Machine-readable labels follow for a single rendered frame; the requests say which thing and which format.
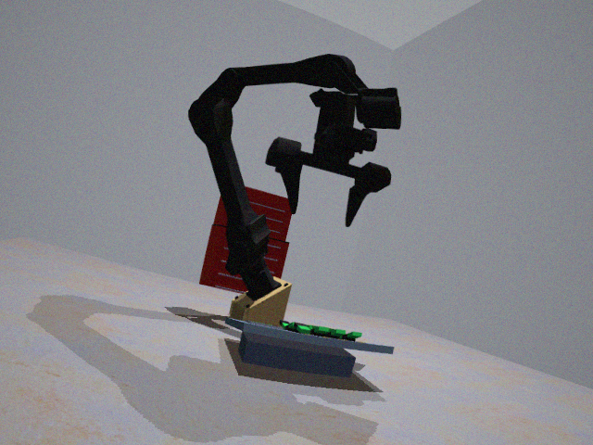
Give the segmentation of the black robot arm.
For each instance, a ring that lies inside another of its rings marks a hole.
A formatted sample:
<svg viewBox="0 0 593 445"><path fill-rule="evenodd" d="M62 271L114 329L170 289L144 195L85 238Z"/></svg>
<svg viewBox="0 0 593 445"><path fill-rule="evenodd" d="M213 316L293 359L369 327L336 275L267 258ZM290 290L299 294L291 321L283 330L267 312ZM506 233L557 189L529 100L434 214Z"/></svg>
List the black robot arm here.
<svg viewBox="0 0 593 445"><path fill-rule="evenodd" d="M399 130L401 126L397 88L369 89L356 74L354 63L334 54L294 63L228 68L191 104L188 119L207 146L227 214L229 257L225 269L231 276L240 274L248 290L246 295L253 301L282 285L273 280L263 259L269 253L271 231L265 215L258 216L249 204L231 139L232 108L245 86L276 83L303 83L341 91L319 89L309 95L315 107L321 108L318 120L335 117L353 126L356 108L358 121L366 129L327 119L317 134L317 149L334 146L353 158L355 152L375 150L377 132L369 128Z"/></svg>

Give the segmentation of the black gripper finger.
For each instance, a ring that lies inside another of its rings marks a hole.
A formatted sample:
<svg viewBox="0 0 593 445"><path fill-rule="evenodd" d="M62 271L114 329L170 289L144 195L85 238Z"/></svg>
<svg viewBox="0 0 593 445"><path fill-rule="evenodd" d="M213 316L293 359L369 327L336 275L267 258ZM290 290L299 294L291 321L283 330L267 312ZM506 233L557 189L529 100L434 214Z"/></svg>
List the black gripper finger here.
<svg viewBox="0 0 593 445"><path fill-rule="evenodd" d="M297 211L300 173L303 162L298 159L283 157L275 168L275 172L282 175L292 214Z"/></svg>
<svg viewBox="0 0 593 445"><path fill-rule="evenodd" d="M349 227L358 212L364 198L379 187L380 183L370 179L362 179L349 189L347 199L346 227Z"/></svg>

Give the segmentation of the light blue switch panel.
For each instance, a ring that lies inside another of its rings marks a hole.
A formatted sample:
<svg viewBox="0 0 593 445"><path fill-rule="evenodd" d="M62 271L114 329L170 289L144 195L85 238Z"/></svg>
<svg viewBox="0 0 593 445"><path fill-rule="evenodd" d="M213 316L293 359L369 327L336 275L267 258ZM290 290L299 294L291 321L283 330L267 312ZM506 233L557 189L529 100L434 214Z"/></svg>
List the light blue switch panel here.
<svg viewBox="0 0 593 445"><path fill-rule="evenodd" d="M393 354L394 347L355 341L360 332L280 320L282 327L227 318L242 331L238 352L245 363L309 374L349 377L356 358L348 350Z"/></svg>

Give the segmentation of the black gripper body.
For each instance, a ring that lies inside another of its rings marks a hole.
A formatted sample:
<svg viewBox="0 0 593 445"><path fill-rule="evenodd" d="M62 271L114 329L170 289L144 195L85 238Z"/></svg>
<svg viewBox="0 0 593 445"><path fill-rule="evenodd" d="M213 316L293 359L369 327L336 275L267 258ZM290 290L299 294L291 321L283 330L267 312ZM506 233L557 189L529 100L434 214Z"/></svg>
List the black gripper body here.
<svg viewBox="0 0 593 445"><path fill-rule="evenodd" d="M324 124L324 121L327 119L333 121L334 123L339 122L353 127L348 121L340 118L329 117L319 119L316 133L314 134L315 144L313 154L302 151L302 145L298 141L277 137L274 139L271 147L269 148L266 164L276 167L283 157L288 157L291 159L304 161L303 165L312 168L354 178L355 185L364 178L379 182L379 187L372 191L372 193L377 193L381 189L387 187L391 183L392 175L387 167L368 162L366 165L360 168L358 166L349 164L351 157L347 155L347 151L344 149L328 145L325 145L325 148L316 148L317 134Z"/></svg>

